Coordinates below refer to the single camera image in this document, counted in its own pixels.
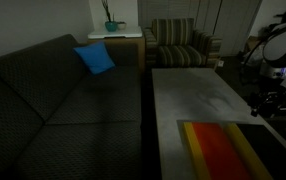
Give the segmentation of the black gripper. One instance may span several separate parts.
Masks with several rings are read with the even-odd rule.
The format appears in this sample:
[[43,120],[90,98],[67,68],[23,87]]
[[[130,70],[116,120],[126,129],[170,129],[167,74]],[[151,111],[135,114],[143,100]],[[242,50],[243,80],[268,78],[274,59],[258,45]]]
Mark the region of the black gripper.
[[248,105],[254,117],[258,115],[263,118],[286,117],[285,92],[252,93]]

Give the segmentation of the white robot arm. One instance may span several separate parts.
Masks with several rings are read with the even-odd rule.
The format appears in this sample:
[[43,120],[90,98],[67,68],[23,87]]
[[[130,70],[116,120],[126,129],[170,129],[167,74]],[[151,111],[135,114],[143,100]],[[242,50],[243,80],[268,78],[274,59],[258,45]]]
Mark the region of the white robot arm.
[[254,117],[274,116],[286,99],[286,26],[275,29],[263,42],[260,92],[250,104]]

